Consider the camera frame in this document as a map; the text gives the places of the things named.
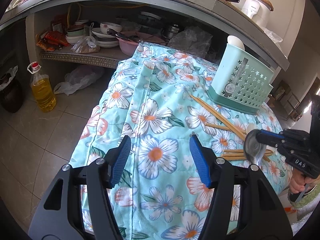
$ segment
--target human hand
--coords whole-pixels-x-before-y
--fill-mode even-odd
[[[307,183],[310,183],[309,189],[312,189],[315,186],[315,181],[317,179],[312,179],[309,177],[304,177],[303,173],[301,171],[298,171],[297,169],[293,168],[292,171],[292,177],[290,180],[290,190],[292,193],[299,193],[301,191],[304,191],[304,185]]]

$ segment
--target oil bottle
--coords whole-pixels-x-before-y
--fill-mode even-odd
[[[41,70],[38,62],[31,63],[28,71],[32,74],[30,87],[38,106],[45,113],[51,111],[56,106],[57,100],[52,91],[49,76]]]

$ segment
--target dark green base tray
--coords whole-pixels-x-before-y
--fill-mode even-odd
[[[207,95],[209,99],[213,101],[215,104],[244,113],[244,114],[256,114],[259,108],[244,106],[238,102],[230,100],[229,98],[225,98],[223,96],[218,95],[213,87],[210,87],[207,90]]]

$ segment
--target bundle of chopsticks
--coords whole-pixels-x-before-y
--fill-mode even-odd
[[[228,119],[226,119],[222,114],[220,114],[218,111],[216,111],[212,106],[208,105],[206,102],[201,100],[200,98],[197,98],[193,95],[190,95],[198,104],[200,104],[204,109],[209,111],[211,114],[213,114],[216,118],[218,118],[225,126],[221,125],[215,125],[211,123],[205,123],[206,126],[221,129],[221,130],[227,130],[234,132],[241,140],[244,141],[246,137],[246,132],[243,130],[239,130],[237,127],[235,127]],[[222,157],[226,159],[227,161],[237,161],[237,160],[245,160],[244,157],[244,151],[243,149],[239,150],[224,150],[224,154],[222,154]],[[267,162],[270,162],[268,156],[272,155],[273,152],[271,150],[266,150],[263,159]]]

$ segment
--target pink plastic tub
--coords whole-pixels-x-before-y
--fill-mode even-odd
[[[161,40],[158,37],[155,37],[151,34],[147,34],[147,33],[138,33],[138,32],[122,32],[122,34],[126,35],[127,37],[130,37],[132,35],[137,35],[139,38],[143,39],[146,42],[151,42],[151,43],[158,43],[161,45],[165,45],[165,41]],[[136,48],[138,47],[138,43],[133,42],[133,41],[125,41],[123,39],[120,39],[117,37],[117,39],[119,40],[119,45],[120,45],[120,49],[121,51],[128,55],[128,56],[132,56],[136,50]]]

